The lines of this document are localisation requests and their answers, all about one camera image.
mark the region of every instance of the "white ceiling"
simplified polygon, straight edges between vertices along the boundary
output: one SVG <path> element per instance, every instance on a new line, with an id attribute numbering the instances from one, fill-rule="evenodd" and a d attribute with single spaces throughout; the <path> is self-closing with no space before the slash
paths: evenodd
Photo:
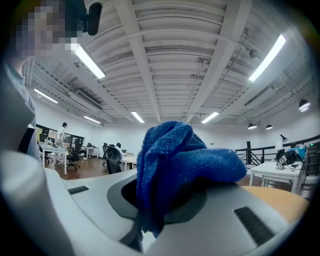
<path id="1" fill-rule="evenodd" d="M 86 6 L 95 1 L 86 0 Z M 73 54 L 24 67 L 27 84 L 76 116 L 103 124 L 167 120 L 259 121 L 315 89 L 302 37 L 282 15 L 251 0 L 101 0 L 98 34 L 79 40 L 106 76 L 97 79 Z M 254 82 L 249 76 L 283 34 L 286 43 Z M 250 57 L 250 51 L 256 57 Z M 102 110 L 70 98 L 80 90 Z"/>

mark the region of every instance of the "blue microfiber cloth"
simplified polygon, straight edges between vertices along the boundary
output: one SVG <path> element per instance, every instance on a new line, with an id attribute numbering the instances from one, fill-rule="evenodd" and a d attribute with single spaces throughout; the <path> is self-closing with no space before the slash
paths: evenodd
<path id="1" fill-rule="evenodd" d="M 165 215 L 181 185 L 198 177 L 236 182 L 246 167 L 230 149 L 208 149 L 184 122 L 168 121 L 150 128 L 137 157 L 136 195 L 140 209 Z"/>

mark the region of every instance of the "ceiling light fixture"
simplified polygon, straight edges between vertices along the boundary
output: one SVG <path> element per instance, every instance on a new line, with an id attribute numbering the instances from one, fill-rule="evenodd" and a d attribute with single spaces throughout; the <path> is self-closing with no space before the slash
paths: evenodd
<path id="1" fill-rule="evenodd" d="M 44 93 L 42 93 L 41 91 L 34 89 L 35 92 L 37 92 L 38 94 L 41 94 L 43 97 L 47 98 L 48 100 L 54 102 L 54 103 L 58 103 L 58 101 L 54 100 L 53 98 L 50 98 L 49 96 L 45 95 Z"/>
<path id="2" fill-rule="evenodd" d="M 213 112 L 206 119 L 204 119 L 201 123 L 205 124 L 205 123 L 209 122 L 212 118 L 215 118 L 217 115 L 219 115 L 218 112 Z"/>
<path id="3" fill-rule="evenodd" d="M 248 126 L 248 130 L 252 130 L 252 129 L 255 129 L 257 128 L 257 126 L 255 124 L 252 124 L 250 123 L 249 126 Z"/>
<path id="4" fill-rule="evenodd" d="M 96 75 L 98 79 L 105 77 L 105 73 L 98 67 L 98 65 L 91 59 L 85 50 L 78 43 L 76 50 L 73 52 L 79 57 L 80 60 Z"/>
<path id="5" fill-rule="evenodd" d="M 95 123 L 97 123 L 97 124 L 101 124 L 99 121 L 94 120 L 94 119 L 92 119 L 92 118 L 90 118 L 90 117 L 84 116 L 84 118 L 89 119 L 89 120 L 91 120 L 91 121 L 93 121 L 93 122 L 95 122 Z"/>
<path id="6" fill-rule="evenodd" d="M 309 108 L 309 106 L 310 106 L 310 102 L 309 101 L 307 101 L 304 98 L 302 100 L 300 100 L 300 102 L 299 102 L 299 110 L 301 112 L 306 111 Z"/>
<path id="7" fill-rule="evenodd" d="M 140 123 L 144 123 L 144 121 L 141 119 L 141 117 L 137 114 L 137 112 L 131 112 L 131 114 L 132 115 L 134 115 L 134 117 L 136 118 L 136 119 L 138 119 L 138 121 L 140 122 Z"/>
<path id="8" fill-rule="evenodd" d="M 273 61 L 273 59 L 277 56 L 277 54 L 280 52 L 281 48 L 284 46 L 286 42 L 286 39 L 281 34 L 277 38 L 275 44 L 269 51 L 268 55 L 265 57 L 265 59 L 262 61 L 260 66 L 253 72 L 253 74 L 249 77 L 249 80 L 251 82 L 254 82 L 265 69 L 269 66 L 269 64 Z"/>

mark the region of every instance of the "desk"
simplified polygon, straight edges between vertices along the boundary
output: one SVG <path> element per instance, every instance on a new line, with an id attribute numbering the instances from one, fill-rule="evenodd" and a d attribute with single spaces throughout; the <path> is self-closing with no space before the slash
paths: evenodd
<path id="1" fill-rule="evenodd" d="M 55 152 L 55 153 L 62 153 L 64 154 L 64 175 L 67 175 L 67 150 L 64 148 L 58 146 L 54 147 L 51 145 L 48 145 L 46 143 L 39 143 L 39 146 L 42 148 L 42 165 L 43 168 L 45 167 L 45 154 L 47 152 Z M 54 154 L 53 157 L 53 164 L 56 164 L 56 154 Z"/>
<path id="2" fill-rule="evenodd" d="M 137 164 L 137 157 L 135 156 L 129 156 L 129 157 L 123 157 L 122 161 L 124 162 L 124 170 L 127 170 L 127 163 L 130 164 Z"/>
<path id="3" fill-rule="evenodd" d="M 302 163 L 299 164 L 300 165 L 295 170 L 290 169 L 288 166 L 285 166 L 284 169 L 278 169 L 276 162 L 265 162 L 255 166 L 250 169 L 251 176 L 249 186 L 252 186 L 255 175 L 260 174 L 262 175 L 261 187 L 265 186 L 266 181 L 268 186 L 269 180 L 285 183 L 293 181 L 291 192 L 299 194 L 303 179 L 303 171 L 301 171 Z"/>
<path id="4" fill-rule="evenodd" d="M 84 150 L 86 150 L 86 159 L 88 159 L 89 150 L 93 150 L 93 151 L 96 150 L 96 158 L 98 158 L 98 156 L 99 156 L 99 148 L 98 147 L 83 146 L 82 148 Z"/>
<path id="5" fill-rule="evenodd" d="M 281 189 L 260 186 L 243 188 L 270 205 L 289 223 L 299 220 L 309 206 L 309 202 L 303 197 Z"/>

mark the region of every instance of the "black railing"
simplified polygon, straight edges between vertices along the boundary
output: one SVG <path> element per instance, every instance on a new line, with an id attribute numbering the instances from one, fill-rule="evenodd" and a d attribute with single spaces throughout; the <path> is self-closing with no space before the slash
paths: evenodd
<path id="1" fill-rule="evenodd" d="M 306 139 L 298 140 L 295 142 L 283 144 L 283 147 L 284 148 L 291 147 L 292 145 L 299 145 L 303 143 L 313 142 L 316 140 L 320 140 L 320 134 L 311 138 L 306 138 Z M 244 162 L 244 164 L 258 166 L 263 164 L 265 161 L 271 161 L 275 158 L 271 156 L 275 156 L 277 153 L 275 152 L 271 153 L 269 151 L 275 148 L 276 146 L 265 146 L 265 147 L 258 147 L 258 148 L 241 148 L 241 149 L 236 149 L 235 151 L 237 152 L 239 158 Z"/>

